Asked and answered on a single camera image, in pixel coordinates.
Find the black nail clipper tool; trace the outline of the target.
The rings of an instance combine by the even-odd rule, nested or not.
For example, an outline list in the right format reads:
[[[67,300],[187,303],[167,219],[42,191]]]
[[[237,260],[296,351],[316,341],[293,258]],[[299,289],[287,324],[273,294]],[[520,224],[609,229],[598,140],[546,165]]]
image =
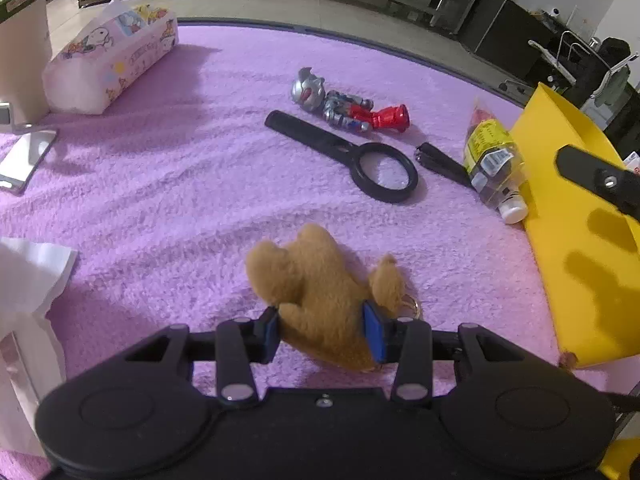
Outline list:
[[[414,158],[423,168],[466,188],[472,188],[466,169],[433,144],[424,142],[419,145],[414,152]]]

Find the silver red Ultraman figure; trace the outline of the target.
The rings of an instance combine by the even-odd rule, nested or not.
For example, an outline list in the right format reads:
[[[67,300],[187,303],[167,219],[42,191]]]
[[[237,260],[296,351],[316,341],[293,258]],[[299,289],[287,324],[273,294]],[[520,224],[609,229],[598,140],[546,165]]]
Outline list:
[[[405,104],[375,110],[371,100],[326,90],[324,78],[315,75],[310,67],[298,71],[291,88],[291,99],[302,110],[321,117],[329,125],[353,132],[405,132],[411,125]]]

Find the cartoon print tissue pack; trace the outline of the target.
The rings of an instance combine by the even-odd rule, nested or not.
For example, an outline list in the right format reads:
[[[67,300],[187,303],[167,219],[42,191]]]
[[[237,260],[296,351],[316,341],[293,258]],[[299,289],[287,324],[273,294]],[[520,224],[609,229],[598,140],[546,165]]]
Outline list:
[[[179,43],[174,12],[111,0],[42,73],[55,113],[99,115]]]

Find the black office chair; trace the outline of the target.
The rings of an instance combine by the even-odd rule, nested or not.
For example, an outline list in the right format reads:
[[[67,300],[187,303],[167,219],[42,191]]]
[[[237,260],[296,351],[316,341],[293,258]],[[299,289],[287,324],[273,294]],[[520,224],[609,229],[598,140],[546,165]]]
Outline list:
[[[639,58],[625,40],[608,38],[593,49],[568,29],[547,47],[533,39],[527,43],[537,55],[534,66],[520,79],[500,82],[499,90],[529,99],[537,84],[545,84],[578,108],[616,101],[626,88],[631,63]]]

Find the beige cup green lid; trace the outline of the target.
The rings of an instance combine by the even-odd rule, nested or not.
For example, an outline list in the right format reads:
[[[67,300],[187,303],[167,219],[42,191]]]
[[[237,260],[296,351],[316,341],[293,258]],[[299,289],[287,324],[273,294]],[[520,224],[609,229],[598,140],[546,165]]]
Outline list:
[[[1,0],[1,123],[26,129],[48,114],[42,74],[52,56],[47,0]]]

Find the yellow plastic storage bin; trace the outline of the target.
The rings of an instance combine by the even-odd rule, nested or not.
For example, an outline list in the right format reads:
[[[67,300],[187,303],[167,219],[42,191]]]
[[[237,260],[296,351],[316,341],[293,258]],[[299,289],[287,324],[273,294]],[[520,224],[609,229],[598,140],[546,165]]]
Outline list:
[[[544,84],[511,130],[524,158],[524,226],[544,282],[560,361],[570,370],[639,359],[639,223],[564,179],[571,145],[616,168],[620,155],[594,122]]]

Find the purple fluffy table mat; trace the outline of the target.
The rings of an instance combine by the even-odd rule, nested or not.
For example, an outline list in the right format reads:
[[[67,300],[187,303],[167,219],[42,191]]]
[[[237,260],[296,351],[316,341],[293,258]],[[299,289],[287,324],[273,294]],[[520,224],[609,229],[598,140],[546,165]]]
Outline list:
[[[520,109],[438,70],[314,36],[182,26],[179,44],[102,115],[52,115],[58,138],[26,191],[1,197],[1,232],[78,253],[50,321],[76,375],[172,323],[209,330],[264,305],[244,260],[260,240],[324,226],[352,270],[396,257],[439,330],[484,325],[537,356],[558,349],[525,231],[476,195],[420,172],[412,199],[371,200],[347,170],[264,124],[295,114],[295,74],[378,105],[407,105],[411,128],[388,143],[431,142],[459,157],[476,101],[505,124]]]

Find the black magnifying glass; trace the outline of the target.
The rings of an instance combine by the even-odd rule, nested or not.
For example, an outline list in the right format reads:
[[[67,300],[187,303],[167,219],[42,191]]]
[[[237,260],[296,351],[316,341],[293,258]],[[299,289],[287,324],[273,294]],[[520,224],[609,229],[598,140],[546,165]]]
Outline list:
[[[364,194],[379,202],[403,203],[412,196],[418,186],[418,173],[413,162],[403,152],[390,145],[380,142],[356,145],[282,110],[270,112],[265,119],[265,126],[347,167],[352,182]],[[401,188],[390,188],[376,182],[364,168],[364,160],[368,155],[380,155],[382,159],[396,162],[404,172],[407,182]]]

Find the silver phone stand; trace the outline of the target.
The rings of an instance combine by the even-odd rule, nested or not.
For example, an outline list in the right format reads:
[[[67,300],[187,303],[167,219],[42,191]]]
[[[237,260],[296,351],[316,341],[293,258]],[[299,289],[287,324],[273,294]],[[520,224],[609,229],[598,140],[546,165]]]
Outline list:
[[[17,122],[10,102],[1,103],[1,131],[14,134],[16,142],[1,159],[1,189],[21,195],[43,157],[50,151],[58,129]]]

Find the black low cabinet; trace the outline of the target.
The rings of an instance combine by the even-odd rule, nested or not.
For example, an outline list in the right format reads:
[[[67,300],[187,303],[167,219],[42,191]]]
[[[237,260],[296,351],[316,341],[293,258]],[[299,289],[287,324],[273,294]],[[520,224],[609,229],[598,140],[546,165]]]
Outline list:
[[[529,41],[548,50],[558,45],[551,29],[512,0],[476,0],[458,40],[477,58],[521,80],[542,62]]]

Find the brown plush toy keychain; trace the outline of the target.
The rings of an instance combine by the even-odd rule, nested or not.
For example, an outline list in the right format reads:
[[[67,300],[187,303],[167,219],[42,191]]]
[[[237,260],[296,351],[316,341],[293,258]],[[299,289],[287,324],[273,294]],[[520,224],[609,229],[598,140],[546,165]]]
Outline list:
[[[262,240],[246,256],[245,269],[256,296],[278,310],[282,339],[345,370],[378,367],[363,333],[365,302],[374,302],[390,318],[422,316],[393,255],[384,255],[360,278],[341,246],[318,224],[305,224],[284,246]]]

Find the clear bottle yellow label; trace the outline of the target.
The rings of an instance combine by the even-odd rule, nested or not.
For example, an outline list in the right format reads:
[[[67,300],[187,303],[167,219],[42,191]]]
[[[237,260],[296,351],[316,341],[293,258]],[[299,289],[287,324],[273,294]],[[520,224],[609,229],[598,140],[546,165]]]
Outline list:
[[[476,99],[463,149],[463,167],[472,188],[489,209],[513,226],[528,215],[520,187],[526,182],[524,159],[509,130]]]

